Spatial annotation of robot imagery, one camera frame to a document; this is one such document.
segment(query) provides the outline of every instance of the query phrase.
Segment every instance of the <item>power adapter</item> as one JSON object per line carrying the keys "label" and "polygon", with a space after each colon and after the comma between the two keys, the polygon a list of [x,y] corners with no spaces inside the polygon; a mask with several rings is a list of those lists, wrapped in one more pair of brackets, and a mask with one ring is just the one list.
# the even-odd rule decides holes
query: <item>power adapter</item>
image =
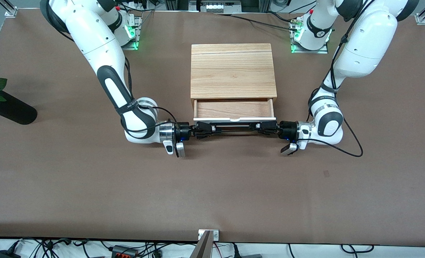
{"label": "power adapter", "polygon": [[0,258],[21,258],[21,256],[15,253],[9,253],[7,250],[0,251]]}
{"label": "power adapter", "polygon": [[9,250],[0,250],[0,258],[21,258],[21,256],[15,254],[15,248],[19,241],[13,243]]}

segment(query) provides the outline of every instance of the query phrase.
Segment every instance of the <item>black vase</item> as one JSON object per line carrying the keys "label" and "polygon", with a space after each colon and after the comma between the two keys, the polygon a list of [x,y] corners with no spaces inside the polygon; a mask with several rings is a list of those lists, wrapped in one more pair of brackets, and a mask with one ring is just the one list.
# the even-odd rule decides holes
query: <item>black vase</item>
{"label": "black vase", "polygon": [[0,101],[0,116],[19,124],[34,122],[37,117],[36,109],[4,91],[0,91],[0,95],[7,100]]}

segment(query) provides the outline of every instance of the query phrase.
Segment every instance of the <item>black cable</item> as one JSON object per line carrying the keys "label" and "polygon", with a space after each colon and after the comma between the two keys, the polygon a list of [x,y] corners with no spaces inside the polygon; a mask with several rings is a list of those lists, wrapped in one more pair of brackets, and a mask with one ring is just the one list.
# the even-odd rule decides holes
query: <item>black cable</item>
{"label": "black cable", "polygon": [[13,254],[15,252],[16,245],[18,245],[19,242],[20,240],[17,240],[15,243],[13,243],[12,246],[7,250],[7,253],[10,255]]}
{"label": "black cable", "polygon": [[171,245],[171,243],[164,244],[164,245],[162,245],[162,246],[161,246],[161,247],[159,247],[159,248],[155,248],[155,250],[150,251],[150,252],[148,252],[147,254],[145,254],[145,255],[143,255],[143,256],[140,256],[140,257],[142,258],[142,257],[149,256],[149,255],[150,255],[150,254],[152,254],[153,252],[158,251],[158,250],[160,250],[160,249],[162,249],[163,247],[166,247],[166,246],[168,246],[168,245]]}
{"label": "black cable", "polygon": [[87,250],[85,249],[85,244],[82,245],[82,248],[83,248],[83,252],[85,253],[85,256],[87,258],[90,258],[90,256],[88,256]]}
{"label": "black cable", "polygon": [[270,27],[274,27],[274,28],[281,28],[281,29],[287,29],[287,30],[290,30],[290,31],[297,31],[297,29],[295,29],[295,28],[287,28],[287,27],[283,27],[283,26],[270,24],[270,23],[263,23],[263,22],[260,22],[260,21],[251,20],[251,19],[248,19],[248,18],[240,17],[240,16],[234,16],[234,15],[225,15],[225,16],[230,16],[230,17],[234,17],[234,18],[246,20],[246,21],[249,21],[249,22],[252,22],[252,23],[258,23],[258,24],[262,24],[262,25],[266,25],[266,26],[270,26]]}
{"label": "black cable", "polygon": [[358,145],[358,146],[359,146],[359,148],[360,148],[360,154],[359,154],[359,155],[358,155],[358,154],[353,154],[353,153],[347,152],[347,151],[345,151],[345,150],[343,150],[343,149],[341,149],[341,148],[339,148],[339,147],[337,147],[337,146],[335,146],[335,145],[332,145],[332,144],[330,144],[330,143],[328,143],[328,142],[324,142],[323,140],[320,140],[320,139],[297,139],[296,141],[298,142],[298,141],[300,141],[300,140],[312,140],[312,141],[314,141],[314,142],[321,142],[321,143],[324,143],[324,144],[326,144],[326,145],[329,145],[330,147],[332,147],[332,148],[334,148],[334,149],[337,149],[337,150],[339,150],[339,151],[341,151],[341,152],[343,152],[343,153],[345,153],[345,154],[348,154],[348,155],[350,155],[350,156],[353,156],[353,157],[362,157],[362,155],[364,154],[364,150],[363,150],[363,148],[362,148],[362,145],[360,144],[360,142],[359,142],[359,140],[357,139],[357,136],[355,135],[354,131],[351,129],[350,125],[349,125],[349,124],[348,124],[348,122],[346,121],[345,117],[343,117],[343,121],[345,121],[345,124],[347,125],[347,127],[348,127],[348,129],[351,131],[351,133],[353,134],[353,137],[355,138],[355,140],[356,140],[356,142],[357,142],[357,145]]}
{"label": "black cable", "polygon": [[156,125],[154,125],[154,126],[149,126],[149,127],[147,127],[146,129],[141,129],[141,130],[130,130],[130,129],[128,129],[128,128],[126,128],[126,127],[124,127],[122,120],[120,120],[120,123],[122,124],[122,127],[124,128],[125,132],[126,132],[129,136],[131,136],[131,137],[133,137],[133,138],[137,139],[137,137],[132,136],[130,133],[140,133],[140,132],[144,132],[144,131],[147,131],[148,129],[155,128],[155,127],[160,126],[160,125],[162,125],[162,124],[171,124],[172,122],[168,119],[168,121],[166,121],[166,122],[158,123],[158,124],[156,124]]}
{"label": "black cable", "polygon": [[39,249],[40,249],[40,246],[41,246],[41,244],[37,244],[37,246],[34,248],[34,250],[33,250],[33,252],[31,253],[31,255],[29,255],[29,257],[28,258],[31,258],[31,256],[34,254],[34,258],[36,257],[36,255],[37,255],[37,252],[39,251]]}
{"label": "black cable", "polygon": [[[343,37],[342,37],[342,39],[340,40],[340,43],[338,44],[338,46],[337,46],[337,49],[335,50],[335,53],[334,53],[334,56],[332,57],[332,62],[331,62],[331,64],[330,64],[330,69],[329,69],[329,72],[330,72],[330,80],[331,80],[331,83],[332,83],[332,88],[333,89],[337,89],[337,84],[335,83],[335,75],[334,75],[334,63],[335,63],[335,61],[336,61],[336,58],[337,58],[337,55],[338,55],[338,53],[339,53],[339,51],[340,51],[340,48],[343,46],[343,44],[345,44],[346,42],[348,42],[348,35],[350,34],[350,31],[352,30],[352,28],[353,28],[353,26],[355,25],[355,23],[356,23],[356,21],[359,19],[359,17],[362,15],[362,13],[364,13],[365,12],[365,10],[374,2],[375,0],[371,0],[370,2],[368,2],[367,3],[367,5],[364,7],[364,8],[362,8],[362,10],[360,11],[360,13],[358,13],[358,15],[356,15],[356,17],[353,19],[353,21],[351,22],[351,24],[350,24],[350,26],[348,27],[348,29],[347,29],[347,31],[346,31],[346,33],[343,35]],[[310,100],[312,99],[312,97],[313,97],[313,95],[315,94],[314,92],[316,91],[316,90],[319,90],[320,89],[320,87],[319,88],[316,88],[316,89],[314,89],[313,90],[313,92],[311,93],[311,96],[310,96]],[[309,117],[310,117],[310,110],[308,110],[308,117],[307,117],[307,119],[306,119],[306,121],[308,121],[308,119],[309,119]],[[355,135],[355,133],[354,133],[354,131],[353,131],[353,129],[351,128],[351,126],[348,124],[348,122],[346,121],[346,119],[345,119],[345,117],[343,116],[343,121],[345,122],[345,124],[347,125],[347,127],[348,127],[348,129],[350,130],[350,132],[352,133],[352,135],[353,135],[353,137],[355,138],[355,140],[356,140],[356,142],[357,142],[357,145],[359,146],[359,148],[360,148],[360,154],[359,155],[357,155],[357,154],[352,154],[352,153],[350,153],[350,152],[347,152],[347,151],[345,151],[345,150],[343,150],[343,149],[340,149],[340,148],[338,148],[338,147],[336,147],[336,146],[334,146],[334,145],[332,145],[332,144],[329,144],[329,143],[327,143],[327,142],[324,142],[324,141],[322,141],[322,140],[318,140],[318,139],[304,139],[304,140],[314,140],[315,142],[321,142],[321,143],[324,143],[324,144],[326,144],[326,145],[329,145],[330,147],[332,147],[332,148],[334,148],[334,149],[337,149],[337,150],[339,150],[339,151],[341,151],[341,152],[343,152],[343,153],[345,153],[345,154],[348,154],[348,155],[351,155],[352,157],[362,157],[362,155],[364,154],[364,150],[363,150],[363,148],[362,148],[362,145],[360,144],[360,142],[359,142],[359,140],[357,139],[357,137],[356,137],[356,135]]]}
{"label": "black cable", "polygon": [[[50,24],[53,24],[53,21],[52,21],[52,17],[50,16],[50,10],[49,10],[49,7],[50,7],[50,0],[47,0],[46,1],[46,13],[47,13],[47,18],[48,18],[48,21],[49,21],[49,23]],[[56,28],[55,26],[53,26],[53,28],[55,28],[55,30],[57,30],[61,35],[63,35],[65,38],[67,38],[67,39],[69,39],[70,41],[74,41],[72,38],[70,38],[70,37],[68,37],[66,34],[64,34],[62,31],[60,31],[58,28]]]}
{"label": "black cable", "polygon": [[307,6],[312,5],[312,4],[314,4],[314,3],[316,3],[316,1],[313,1],[313,2],[311,2],[311,3],[309,3],[309,4],[307,4],[307,5],[300,6],[299,8],[294,9],[294,10],[292,10],[292,11],[288,12],[288,13],[293,13],[293,12],[295,12],[296,10],[299,10],[299,9],[301,9],[301,8],[303,8],[303,7],[307,7]]}
{"label": "black cable", "polygon": [[44,258],[45,256],[47,256],[47,258],[50,258],[50,256],[48,255],[47,251],[48,249],[45,249],[46,245],[45,243],[42,244],[42,250],[44,250],[44,254],[42,255],[42,258]]}
{"label": "black cable", "polygon": [[135,250],[135,249],[139,249],[139,248],[143,248],[143,247],[145,247],[145,249],[142,252],[138,252],[138,257],[139,257],[139,255],[141,255],[142,253],[147,251],[147,243],[145,243],[145,245],[141,245],[140,247],[127,248],[121,254],[124,254],[126,251],[129,251],[129,250]]}
{"label": "black cable", "polygon": [[341,244],[340,248],[342,249],[342,251],[344,251],[345,253],[349,253],[349,254],[353,254],[355,256],[355,258],[357,258],[357,254],[358,253],[370,253],[371,251],[373,251],[375,249],[374,245],[371,245],[371,248],[369,250],[365,250],[365,251],[356,251],[355,248],[350,245],[350,244],[346,244],[351,248],[351,251],[347,251],[345,250],[345,248],[343,247],[345,244]]}
{"label": "black cable", "polygon": [[129,95],[133,99],[134,98],[133,97],[133,81],[131,80],[131,70],[129,66],[129,60],[127,57],[125,57],[125,67],[127,68]]}
{"label": "black cable", "polygon": [[233,249],[235,251],[235,255],[233,257],[234,258],[241,258],[240,251],[238,250],[237,244],[232,243],[232,245],[233,245]]}
{"label": "black cable", "polygon": [[294,256],[294,253],[292,252],[291,244],[287,244],[287,245],[289,246],[289,251],[291,252],[291,256],[292,256],[292,258],[296,258],[296,257]]}
{"label": "black cable", "polygon": [[119,5],[122,5],[125,8],[128,8],[129,10],[137,10],[137,11],[151,11],[151,10],[156,10],[156,9],[147,9],[147,10],[138,10],[132,7],[129,7],[127,5],[124,5],[121,1],[116,1],[116,3],[118,3]]}
{"label": "black cable", "polygon": [[142,109],[151,109],[151,108],[161,109],[161,110],[165,111],[166,113],[168,113],[171,116],[171,118],[173,119],[173,121],[175,122],[175,124],[178,123],[178,121],[175,118],[175,116],[168,109],[165,109],[165,108],[159,107],[159,106],[139,106],[139,107],[142,108]]}
{"label": "black cable", "polygon": [[104,244],[103,241],[100,241],[100,242],[101,242],[101,245],[103,245],[107,250],[109,250],[110,252],[112,252],[113,247],[108,247],[107,245]]}
{"label": "black cable", "polygon": [[275,15],[275,16],[276,16],[276,18],[280,19],[281,21],[284,21],[284,22],[287,22],[287,23],[290,23],[290,22],[291,22],[291,19],[284,19],[284,18],[283,18],[283,17],[281,17],[278,13],[275,13],[275,12],[274,12],[274,11],[272,11],[272,10],[268,10],[268,11],[266,11],[266,13],[271,13],[271,14]]}

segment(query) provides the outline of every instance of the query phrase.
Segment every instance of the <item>open drawer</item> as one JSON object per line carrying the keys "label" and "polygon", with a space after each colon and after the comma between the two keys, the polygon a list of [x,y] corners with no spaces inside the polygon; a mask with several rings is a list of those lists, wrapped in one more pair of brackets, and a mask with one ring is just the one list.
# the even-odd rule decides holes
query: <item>open drawer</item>
{"label": "open drawer", "polygon": [[194,100],[193,105],[193,120],[205,123],[276,120],[273,99],[202,99]]}

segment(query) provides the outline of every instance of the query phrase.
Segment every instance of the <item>wood grain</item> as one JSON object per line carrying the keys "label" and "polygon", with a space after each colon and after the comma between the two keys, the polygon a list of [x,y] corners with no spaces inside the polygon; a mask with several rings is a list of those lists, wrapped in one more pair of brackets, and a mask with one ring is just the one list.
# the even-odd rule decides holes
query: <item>wood grain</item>
{"label": "wood grain", "polygon": [[193,44],[191,98],[276,98],[270,44]]}
{"label": "wood grain", "polygon": [[272,99],[263,101],[196,101],[195,118],[272,118]]}

